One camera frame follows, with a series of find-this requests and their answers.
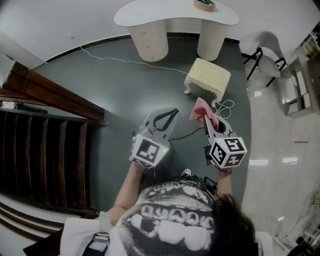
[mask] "wooden staircase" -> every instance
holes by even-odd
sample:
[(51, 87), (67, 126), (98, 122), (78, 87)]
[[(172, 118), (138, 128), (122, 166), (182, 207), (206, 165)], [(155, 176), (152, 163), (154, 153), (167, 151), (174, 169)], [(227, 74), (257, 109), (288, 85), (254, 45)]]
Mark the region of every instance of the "wooden staircase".
[(0, 190), (35, 205), (90, 210), (90, 137), (83, 118), (0, 110)]

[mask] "dark gray floor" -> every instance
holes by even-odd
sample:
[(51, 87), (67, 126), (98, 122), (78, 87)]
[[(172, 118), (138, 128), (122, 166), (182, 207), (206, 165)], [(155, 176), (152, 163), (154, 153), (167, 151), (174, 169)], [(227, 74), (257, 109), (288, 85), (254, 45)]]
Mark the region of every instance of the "dark gray floor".
[[(169, 54), (155, 63), (188, 72), (197, 57), (198, 40), (191, 37), (171, 37)], [(113, 41), (88, 49), (100, 58), (142, 62), (130, 39)], [(232, 190), (241, 203), (246, 187), (248, 159), (251, 145), (251, 111), (247, 95), (247, 79), (239, 46), (224, 43), (215, 64), (231, 72), (223, 100), (233, 100), (235, 106), (228, 119), (249, 150), (241, 166), (232, 173)], [(43, 65), (37, 71), (109, 111), (109, 126), (93, 137), (90, 164), (90, 191), (92, 206), (108, 210), (114, 203), (126, 176), (132, 145), (132, 132), (143, 122), (148, 113), (165, 107), (176, 107), (180, 117), (172, 138), (191, 133), (199, 126), (189, 121), (191, 110), (198, 97), (209, 105), (213, 96), (198, 86), (185, 95), (186, 75), (180, 72), (129, 64), (115, 60), (99, 60), (78, 51)], [(190, 168), (193, 174), (215, 180), (217, 171), (207, 166), (204, 146), (208, 140), (201, 130), (183, 140), (173, 141), (172, 149), (177, 166), (175, 172)]]

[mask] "black cable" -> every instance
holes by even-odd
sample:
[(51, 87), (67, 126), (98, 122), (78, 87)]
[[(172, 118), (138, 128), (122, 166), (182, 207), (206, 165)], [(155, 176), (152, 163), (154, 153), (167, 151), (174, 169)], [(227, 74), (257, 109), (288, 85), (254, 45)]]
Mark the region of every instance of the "black cable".
[(183, 136), (183, 137), (171, 138), (171, 139), (169, 139), (169, 141), (178, 141), (178, 140), (182, 140), (182, 139), (184, 139), (184, 138), (186, 138), (186, 137), (191, 136), (192, 134), (195, 134), (197, 131), (199, 131), (199, 130), (201, 130), (201, 129), (203, 129), (203, 127), (200, 127), (200, 128), (198, 128), (198, 129), (196, 129), (195, 131), (191, 132), (190, 134), (185, 135), (185, 136)]

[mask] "white tile floor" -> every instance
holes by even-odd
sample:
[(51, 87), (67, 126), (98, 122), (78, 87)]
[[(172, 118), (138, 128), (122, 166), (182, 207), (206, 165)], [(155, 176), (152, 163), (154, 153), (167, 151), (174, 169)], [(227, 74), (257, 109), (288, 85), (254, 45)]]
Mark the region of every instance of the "white tile floor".
[[(246, 64), (247, 74), (253, 64)], [(268, 233), (283, 216), (282, 232), (294, 238), (304, 219), (295, 223), (308, 212), (310, 194), (320, 184), (320, 116), (285, 116), (277, 80), (266, 88), (269, 79), (257, 68), (248, 82), (252, 141), (242, 208), (258, 231)]]

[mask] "dark hair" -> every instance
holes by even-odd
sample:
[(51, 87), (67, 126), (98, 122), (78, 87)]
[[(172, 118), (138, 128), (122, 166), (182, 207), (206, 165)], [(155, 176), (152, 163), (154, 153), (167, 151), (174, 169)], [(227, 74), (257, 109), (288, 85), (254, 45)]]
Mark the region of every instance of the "dark hair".
[(210, 255), (259, 255), (254, 225), (231, 195), (223, 195), (217, 199), (212, 214), (214, 234)]

